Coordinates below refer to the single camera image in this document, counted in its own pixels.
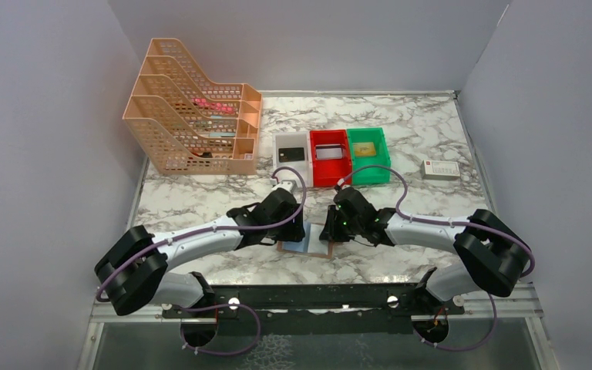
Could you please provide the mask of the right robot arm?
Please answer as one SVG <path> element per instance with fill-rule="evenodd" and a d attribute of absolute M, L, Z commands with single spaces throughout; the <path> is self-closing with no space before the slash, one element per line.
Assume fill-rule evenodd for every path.
<path fill-rule="evenodd" d="M 338 188 L 319 238 L 343 243 L 356 237 L 372 246 L 427 247 L 459 257 L 419 282 L 414 303 L 426 314 L 474 291 L 506 298 L 535 264 L 530 248 L 489 210 L 465 218 L 424 217 L 395 207 L 377 209 L 355 188 Z"/>

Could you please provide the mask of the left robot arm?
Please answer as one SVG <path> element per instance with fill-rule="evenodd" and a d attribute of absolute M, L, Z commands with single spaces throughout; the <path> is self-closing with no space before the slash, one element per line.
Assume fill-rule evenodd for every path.
<path fill-rule="evenodd" d="M 274 187 L 261 201 L 230 209 L 197 227 L 152 234 L 131 227 L 94 267 L 100 286 L 96 300 L 109 302 L 119 316 L 147 304 L 178 304 L 189 314 L 205 315 L 211 306 L 207 282 L 198 274 L 170 279 L 169 273 L 190 261 L 254 245 L 272 245 L 303 234 L 303 200 Z"/>

